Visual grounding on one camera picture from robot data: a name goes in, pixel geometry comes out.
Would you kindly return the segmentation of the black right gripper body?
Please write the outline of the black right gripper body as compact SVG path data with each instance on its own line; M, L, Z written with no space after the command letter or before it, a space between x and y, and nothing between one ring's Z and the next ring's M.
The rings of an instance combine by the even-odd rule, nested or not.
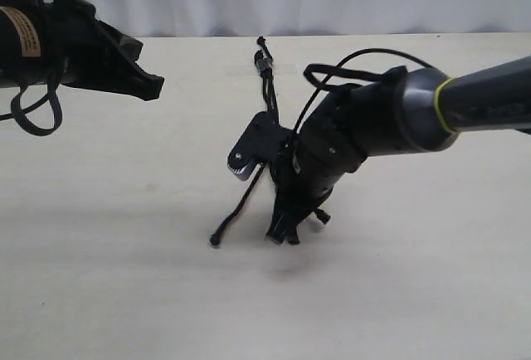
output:
M336 169L305 144L284 150L274 166L274 213L318 208L336 183Z

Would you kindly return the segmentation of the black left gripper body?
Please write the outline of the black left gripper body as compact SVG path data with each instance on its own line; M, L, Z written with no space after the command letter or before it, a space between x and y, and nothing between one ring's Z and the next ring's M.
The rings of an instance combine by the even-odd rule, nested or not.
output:
M137 64L142 42L97 19L94 6L79 1L61 10L47 3L45 10L64 57L63 85L102 91L101 76L106 67L119 61Z

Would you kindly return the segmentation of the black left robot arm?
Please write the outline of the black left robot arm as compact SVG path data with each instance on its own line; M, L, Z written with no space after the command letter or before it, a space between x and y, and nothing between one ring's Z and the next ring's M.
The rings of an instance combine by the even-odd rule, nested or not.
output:
M1 1L1 69L29 85L44 84L59 66L62 85L156 100L164 78L138 65L143 46L82 0L67 8Z

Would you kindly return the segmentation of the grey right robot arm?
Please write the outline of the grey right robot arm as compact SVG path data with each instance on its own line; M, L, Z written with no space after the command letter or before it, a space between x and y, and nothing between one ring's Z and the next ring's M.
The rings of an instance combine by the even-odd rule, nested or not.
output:
M289 152L266 237L296 245L298 225L368 158L440 152L468 131L530 131L530 59L450 78L399 66L365 85L327 88Z

